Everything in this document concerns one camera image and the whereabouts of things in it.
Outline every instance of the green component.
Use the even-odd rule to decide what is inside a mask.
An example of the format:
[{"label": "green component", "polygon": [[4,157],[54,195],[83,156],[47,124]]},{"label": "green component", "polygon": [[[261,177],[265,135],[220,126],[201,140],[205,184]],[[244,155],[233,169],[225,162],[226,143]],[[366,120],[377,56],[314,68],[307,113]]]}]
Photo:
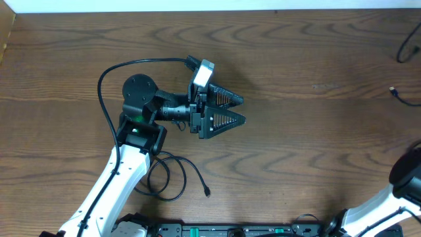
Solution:
[{"label": "green component", "polygon": [[199,237],[199,228],[190,228],[190,237]]}]

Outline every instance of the white wall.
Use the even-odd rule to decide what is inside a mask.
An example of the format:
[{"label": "white wall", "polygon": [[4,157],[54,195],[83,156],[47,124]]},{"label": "white wall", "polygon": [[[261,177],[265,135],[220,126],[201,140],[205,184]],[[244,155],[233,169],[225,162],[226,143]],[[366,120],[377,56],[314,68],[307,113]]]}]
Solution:
[{"label": "white wall", "polygon": [[421,0],[5,0],[16,13],[421,8]]}]

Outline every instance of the black wire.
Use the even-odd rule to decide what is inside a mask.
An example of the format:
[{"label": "black wire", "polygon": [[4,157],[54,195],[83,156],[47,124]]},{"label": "black wire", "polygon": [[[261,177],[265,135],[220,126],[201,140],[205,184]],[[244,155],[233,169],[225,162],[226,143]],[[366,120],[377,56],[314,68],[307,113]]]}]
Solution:
[{"label": "black wire", "polygon": [[98,91],[98,99],[99,99],[99,104],[101,105],[101,108],[104,112],[105,115],[105,119],[108,122],[108,125],[110,126],[111,129],[111,134],[112,134],[112,138],[114,139],[114,143],[115,143],[115,148],[116,148],[116,165],[114,167],[114,169],[111,172],[110,177],[108,178],[108,180],[105,182],[104,186],[101,188],[101,190],[99,191],[97,197],[93,200],[91,206],[89,207],[89,209],[87,210],[84,219],[80,222],[80,227],[79,227],[79,231],[78,231],[78,235],[77,237],[81,237],[82,236],[82,232],[84,231],[85,227],[86,227],[86,223],[87,220],[90,218],[90,215],[93,211],[93,208],[97,205],[97,202],[99,201],[99,199],[101,198],[101,196],[103,195],[104,191],[107,189],[108,185],[111,183],[111,180],[114,178],[114,176],[118,173],[118,168],[120,166],[120,149],[118,146],[118,141],[117,141],[117,133],[116,130],[114,129],[114,125],[112,125],[112,121],[110,118],[110,115],[107,112],[107,108],[105,108],[105,104],[103,101],[103,96],[101,93],[101,84],[102,81],[105,77],[105,75],[107,75],[107,73],[109,73],[110,71],[122,67],[122,66],[127,66],[127,65],[132,65],[132,64],[136,64],[136,63],[153,63],[153,62],[172,62],[172,61],[177,61],[177,62],[183,62],[185,63],[186,60],[185,59],[179,59],[179,58],[167,58],[167,59],[140,59],[140,60],[134,60],[134,61],[129,61],[129,62],[125,62],[125,63],[120,63],[117,65],[114,65],[108,69],[106,69],[102,75],[99,77],[98,80],[98,87],[97,87],[97,91]]},{"label": "black wire", "polygon": [[271,234],[261,234],[259,236],[255,236],[255,237],[303,237],[301,235],[298,234],[294,234],[294,233],[271,233]]},{"label": "black wire", "polygon": [[413,37],[413,35],[415,35],[415,33],[418,31],[418,29],[421,27],[421,22],[418,23],[418,25],[414,28],[414,30],[408,35],[408,37],[404,40],[404,42],[401,44],[397,55],[396,55],[396,61],[398,63],[405,63],[407,62],[415,53],[419,52],[420,48],[419,47],[415,47],[414,51],[412,52],[412,55],[410,57],[408,57],[407,59],[405,59],[404,61],[401,60],[401,54],[403,52],[403,49],[405,48],[405,46],[407,45],[407,43],[409,42],[409,40],[411,39],[411,37]]},{"label": "black wire", "polygon": [[[299,215],[293,222],[292,222],[292,224],[291,224],[291,232],[292,233],[294,233],[294,234],[296,234],[296,232],[293,230],[293,225],[295,225],[295,223],[299,220],[299,219],[302,219],[302,218],[304,218],[304,217],[313,217],[314,219],[316,219],[317,220],[317,222],[318,223],[320,223],[320,221],[319,221],[319,219],[315,216],[315,215],[313,215],[313,214],[309,214],[309,213],[307,213],[307,214],[302,214],[302,215]],[[315,234],[314,236],[311,236],[311,237],[317,237],[317,236],[319,236],[320,235],[320,229],[319,230],[317,230],[317,234]]]},{"label": "black wire", "polygon": [[401,103],[411,106],[411,107],[420,107],[421,104],[413,104],[413,103],[409,103],[408,101],[405,101],[404,99],[399,97],[399,92],[397,91],[397,89],[393,86],[391,86],[389,88],[390,93],[392,94],[393,97],[395,97],[396,99],[398,99]]},{"label": "black wire", "polygon": [[[186,189],[186,185],[187,185],[186,171],[184,170],[184,167],[183,167],[183,165],[180,162],[180,161],[184,161],[184,162],[188,163],[189,165],[191,165],[195,169],[195,171],[197,173],[197,176],[199,176],[200,181],[201,181],[201,183],[203,185],[203,189],[205,191],[205,195],[207,197],[210,196],[211,191],[209,190],[209,187],[206,186],[205,181],[203,180],[203,177],[202,177],[201,173],[199,172],[199,170],[197,169],[197,167],[189,159],[186,159],[184,157],[174,156],[173,154],[171,154],[171,153],[169,153],[167,151],[162,151],[162,152],[160,152],[160,154],[165,154],[165,155],[168,155],[169,157],[167,157],[165,159],[159,159],[157,157],[155,158],[157,160],[157,162],[150,168],[149,174],[147,176],[147,188],[150,191],[150,193],[142,192],[141,190],[137,189],[136,187],[134,188],[135,191],[137,191],[138,193],[143,194],[143,195],[155,196],[157,199],[159,199],[161,201],[176,201],[178,198],[180,198],[182,196],[182,194],[184,193],[184,190]],[[182,188],[181,192],[176,197],[173,197],[173,198],[163,198],[163,197],[160,197],[159,194],[166,189],[166,187],[168,186],[168,183],[170,182],[170,170],[168,169],[168,166],[165,164],[165,161],[169,161],[169,160],[176,160],[176,162],[178,163],[178,165],[182,169],[184,183],[183,183],[183,188]],[[154,192],[153,189],[152,189],[152,187],[151,187],[150,177],[152,175],[153,170],[158,165],[162,165],[164,167],[165,171],[166,171],[166,182],[165,182],[164,187],[161,188],[161,190],[159,190],[158,192]]]},{"label": "black wire", "polygon": [[358,235],[358,237],[362,237],[363,235],[365,235],[368,231],[370,231],[370,230],[372,230],[372,229],[374,229],[374,228],[376,228],[377,226],[379,226],[379,225],[381,225],[381,224],[383,224],[384,222],[386,222],[386,221],[388,221],[388,220],[390,220],[390,219],[392,219],[393,217],[395,217],[395,216],[397,216],[397,215],[400,215],[400,214],[402,214],[402,213],[404,213],[404,212],[407,212],[407,213],[409,213],[409,214],[411,214],[412,215],[412,217],[414,217],[415,219],[416,219],[416,221],[418,221],[418,223],[420,223],[421,224],[421,219],[420,218],[418,218],[412,211],[409,211],[408,209],[406,209],[406,208],[399,208],[398,210],[396,210],[394,213],[392,213],[392,214],[390,214],[390,215],[388,215],[388,216],[386,216],[385,218],[383,218],[383,219],[381,219],[380,221],[378,221],[378,222],[376,222],[376,223],[374,223],[374,224],[372,224],[372,225],[370,225],[370,226],[367,226],[367,228],[364,230],[364,231],[362,231],[359,235]]},{"label": "black wire", "polygon": [[396,99],[398,99],[401,103],[404,103],[405,105],[411,106],[411,107],[421,107],[421,104],[413,104],[409,103],[408,101],[405,101],[404,99],[400,98],[399,95],[395,96]]}]

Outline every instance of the wooden surface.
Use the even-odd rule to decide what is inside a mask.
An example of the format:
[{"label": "wooden surface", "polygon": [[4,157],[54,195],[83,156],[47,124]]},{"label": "wooden surface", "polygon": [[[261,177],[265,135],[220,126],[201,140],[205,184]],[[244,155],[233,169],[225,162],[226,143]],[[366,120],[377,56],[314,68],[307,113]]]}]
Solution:
[{"label": "wooden surface", "polygon": [[[163,149],[191,159],[197,175],[174,203],[132,193],[122,214],[186,223],[282,223],[312,213],[328,220],[384,188],[391,166],[420,138],[421,57],[396,50],[421,10],[232,13],[22,14],[0,68],[0,236],[56,231],[77,210],[109,158],[111,133],[96,85],[109,66],[148,57],[206,58],[214,79],[243,95],[245,126],[210,140],[164,123]],[[186,92],[180,63],[111,72],[103,94],[116,123],[121,89],[144,73]],[[182,176],[172,167],[166,197]],[[157,186],[162,170],[153,175]],[[406,236],[419,236],[414,221]]]},{"label": "wooden surface", "polygon": [[15,13],[4,0],[0,0],[0,64],[3,60],[3,53],[7,47],[7,40],[12,30],[15,16]]}]

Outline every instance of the wooden table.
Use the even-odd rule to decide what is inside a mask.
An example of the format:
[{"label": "wooden table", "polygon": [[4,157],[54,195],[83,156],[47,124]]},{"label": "wooden table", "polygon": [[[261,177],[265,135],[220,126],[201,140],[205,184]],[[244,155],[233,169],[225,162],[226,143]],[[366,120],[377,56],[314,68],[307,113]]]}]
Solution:
[{"label": "wooden table", "polygon": [[[113,146],[97,99],[109,66],[193,55],[215,63],[218,84],[244,96],[245,126],[210,140],[169,122],[163,149],[191,159],[212,190],[207,199],[186,167],[173,203],[133,193],[122,214],[186,223],[323,220],[360,205],[388,182],[390,168],[420,138],[421,57],[395,62],[421,10],[219,13],[20,14],[0,68],[0,236],[54,232],[77,210]],[[117,123],[122,85],[148,74],[186,92],[180,63],[111,72],[103,95]],[[182,186],[180,168],[164,196]],[[153,175],[165,181],[161,168]],[[415,221],[406,236],[419,236]]]}]

